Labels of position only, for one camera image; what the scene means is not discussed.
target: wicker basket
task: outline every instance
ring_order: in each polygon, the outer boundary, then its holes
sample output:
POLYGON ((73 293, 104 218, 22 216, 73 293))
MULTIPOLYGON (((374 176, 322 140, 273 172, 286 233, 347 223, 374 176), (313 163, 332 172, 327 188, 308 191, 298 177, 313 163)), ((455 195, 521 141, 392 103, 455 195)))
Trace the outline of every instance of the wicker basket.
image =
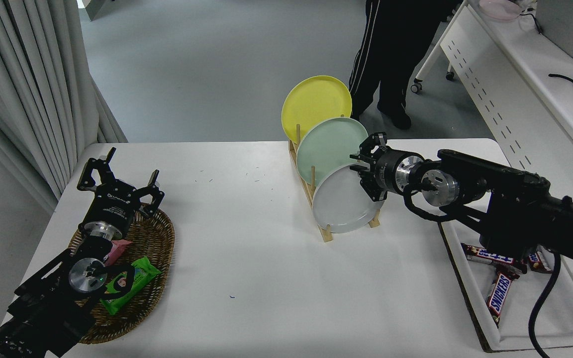
MULTIPOLYGON (((132 263, 147 256, 161 274, 156 275, 113 316, 109 315, 100 302, 96 304, 91 312, 96 323, 82 337, 82 344, 109 342, 136 328, 152 312, 165 289, 175 239, 174 227, 169 217, 160 209, 151 218, 145 218, 137 212, 124 239, 132 243, 127 245, 115 265, 132 263)), ((80 243, 81 233, 77 230, 69 247, 73 249, 80 243)))

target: curtain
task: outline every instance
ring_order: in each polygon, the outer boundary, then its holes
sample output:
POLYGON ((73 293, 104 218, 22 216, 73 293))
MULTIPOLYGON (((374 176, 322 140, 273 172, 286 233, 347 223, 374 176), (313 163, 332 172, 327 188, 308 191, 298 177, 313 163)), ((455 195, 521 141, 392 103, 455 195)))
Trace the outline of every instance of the curtain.
POLYGON ((75 0, 0 0, 0 161, 52 213, 83 150, 127 142, 91 78, 75 0))

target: yellow object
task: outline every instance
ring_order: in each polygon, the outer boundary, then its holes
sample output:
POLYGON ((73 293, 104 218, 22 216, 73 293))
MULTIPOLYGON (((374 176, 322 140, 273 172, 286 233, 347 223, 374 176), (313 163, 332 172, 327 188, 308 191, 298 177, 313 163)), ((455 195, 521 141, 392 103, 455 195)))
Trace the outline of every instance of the yellow object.
POLYGON ((346 85, 331 76, 308 78, 297 84, 286 97, 282 105, 282 129, 294 143, 323 120, 350 116, 353 107, 346 85), (300 138, 297 137, 298 124, 300 138))

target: black pants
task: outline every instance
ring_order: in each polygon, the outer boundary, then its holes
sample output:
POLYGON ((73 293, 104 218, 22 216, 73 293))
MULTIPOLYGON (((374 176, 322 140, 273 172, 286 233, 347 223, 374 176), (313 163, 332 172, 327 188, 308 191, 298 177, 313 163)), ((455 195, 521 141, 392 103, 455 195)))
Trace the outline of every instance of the black pants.
POLYGON ((380 88, 378 108, 385 113, 405 107, 412 72, 426 55, 439 23, 457 0, 366 0, 366 27, 348 82, 353 115, 373 102, 380 88))

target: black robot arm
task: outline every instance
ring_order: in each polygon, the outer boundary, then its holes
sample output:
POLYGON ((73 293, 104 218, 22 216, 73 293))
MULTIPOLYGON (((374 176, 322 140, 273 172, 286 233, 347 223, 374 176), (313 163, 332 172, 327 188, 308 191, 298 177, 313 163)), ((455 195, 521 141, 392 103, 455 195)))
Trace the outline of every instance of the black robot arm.
POLYGON ((573 259, 573 201, 550 195, 550 182, 537 174, 492 163, 454 150, 437 152, 440 160, 395 150, 386 145, 386 134, 371 134, 353 159, 364 191, 373 201, 387 192, 403 195, 413 213, 436 222, 457 220, 480 234, 488 251, 522 259, 537 245, 573 259), (487 211, 466 206, 490 193, 487 211), (444 215, 418 208, 412 196, 439 207, 444 215))
POLYGON ((94 192, 86 216, 79 224, 81 243, 65 249, 28 278, 14 293, 18 298, 8 307, 13 316, 0 326, 0 358, 42 358, 47 351, 61 357, 95 324, 91 310, 100 299, 116 299, 129 292, 134 282, 130 264, 105 267, 112 240, 125 238, 136 211, 150 217, 164 193, 159 190, 154 170, 148 185, 137 189, 114 177, 106 157, 90 158, 77 188, 94 192), (100 184, 93 179, 98 171, 100 184), (141 197, 152 202, 141 203, 141 197), (105 292, 105 282, 127 272, 123 290, 105 292))

